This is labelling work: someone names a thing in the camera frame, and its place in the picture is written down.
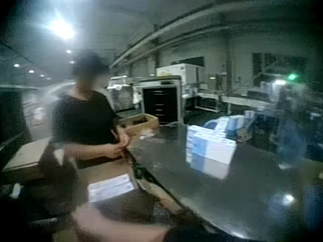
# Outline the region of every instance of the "reflective table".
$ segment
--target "reflective table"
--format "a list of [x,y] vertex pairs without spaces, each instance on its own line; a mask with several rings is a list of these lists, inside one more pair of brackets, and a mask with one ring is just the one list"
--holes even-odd
[[308,231],[322,163],[284,169],[275,154],[238,145],[231,164],[210,175],[186,162],[186,132],[181,124],[160,127],[129,151],[181,205],[228,234],[282,241]]

